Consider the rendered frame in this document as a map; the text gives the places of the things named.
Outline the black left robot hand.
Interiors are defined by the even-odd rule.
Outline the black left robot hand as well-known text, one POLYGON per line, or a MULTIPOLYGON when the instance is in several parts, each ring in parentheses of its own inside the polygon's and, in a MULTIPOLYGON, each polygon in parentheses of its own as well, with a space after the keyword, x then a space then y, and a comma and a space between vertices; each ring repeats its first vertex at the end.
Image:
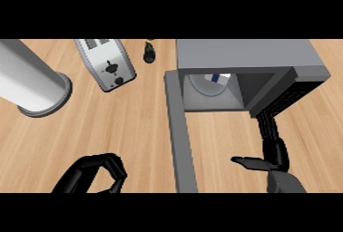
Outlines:
POLYGON ((114 178, 114 184, 104 193, 120 193, 128 178, 122 158, 114 153, 82 157, 63 175, 54 193, 86 193, 94 183, 100 168, 104 167, 114 178))

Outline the grey microwave door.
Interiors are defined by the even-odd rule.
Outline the grey microwave door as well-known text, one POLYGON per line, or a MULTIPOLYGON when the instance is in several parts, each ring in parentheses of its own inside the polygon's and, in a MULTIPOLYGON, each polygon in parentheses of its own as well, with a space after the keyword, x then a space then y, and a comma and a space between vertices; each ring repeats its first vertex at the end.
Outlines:
POLYGON ((168 71, 165 73, 165 94, 168 105, 177 189, 178 193, 197 193, 199 187, 194 173, 194 156, 190 143, 178 71, 168 71))

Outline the white blue milk carton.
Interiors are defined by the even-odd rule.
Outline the white blue milk carton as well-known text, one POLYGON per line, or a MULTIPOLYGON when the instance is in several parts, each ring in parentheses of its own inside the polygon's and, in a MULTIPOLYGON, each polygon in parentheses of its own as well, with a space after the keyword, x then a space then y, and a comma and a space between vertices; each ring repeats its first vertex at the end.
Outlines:
POLYGON ((208 74, 206 79, 221 85, 225 85, 230 82, 231 74, 208 74))

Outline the grey microwave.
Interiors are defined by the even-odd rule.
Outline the grey microwave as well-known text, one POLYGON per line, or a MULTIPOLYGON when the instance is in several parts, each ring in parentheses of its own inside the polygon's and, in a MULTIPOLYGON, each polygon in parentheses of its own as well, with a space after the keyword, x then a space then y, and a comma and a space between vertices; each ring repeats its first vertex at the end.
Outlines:
POLYGON ((329 80, 308 40, 178 40, 178 71, 187 111, 264 111, 280 114, 329 80), (231 74, 225 91, 209 97, 191 74, 231 74))

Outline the grey paper towel holder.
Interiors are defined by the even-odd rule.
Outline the grey paper towel holder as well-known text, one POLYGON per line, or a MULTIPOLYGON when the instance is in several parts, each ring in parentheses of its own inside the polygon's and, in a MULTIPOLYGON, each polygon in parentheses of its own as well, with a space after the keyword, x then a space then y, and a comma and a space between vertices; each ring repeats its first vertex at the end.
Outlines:
POLYGON ((30 111, 24 109, 23 106, 18 105, 18 110, 27 117, 32 117, 32 118, 48 117, 66 106, 66 103, 70 100, 70 97, 73 94, 73 82, 64 73, 61 72, 57 72, 57 73, 64 80, 64 96, 61 100, 43 111, 30 111))

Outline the silver toaster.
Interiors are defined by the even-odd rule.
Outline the silver toaster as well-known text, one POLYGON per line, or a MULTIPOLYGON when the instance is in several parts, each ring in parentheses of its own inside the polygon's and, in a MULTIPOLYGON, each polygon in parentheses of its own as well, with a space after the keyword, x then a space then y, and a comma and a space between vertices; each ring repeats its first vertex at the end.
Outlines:
POLYGON ((137 78, 120 39, 77 39, 76 45, 86 68, 104 92, 111 92, 137 78))

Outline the dark eggplant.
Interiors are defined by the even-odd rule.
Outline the dark eggplant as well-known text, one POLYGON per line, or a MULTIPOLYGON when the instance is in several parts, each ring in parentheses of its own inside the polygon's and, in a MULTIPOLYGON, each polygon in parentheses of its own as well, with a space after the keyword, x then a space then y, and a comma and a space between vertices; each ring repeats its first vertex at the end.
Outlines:
POLYGON ((145 42, 144 61, 147 63, 154 63, 156 61, 156 50, 150 42, 145 42))

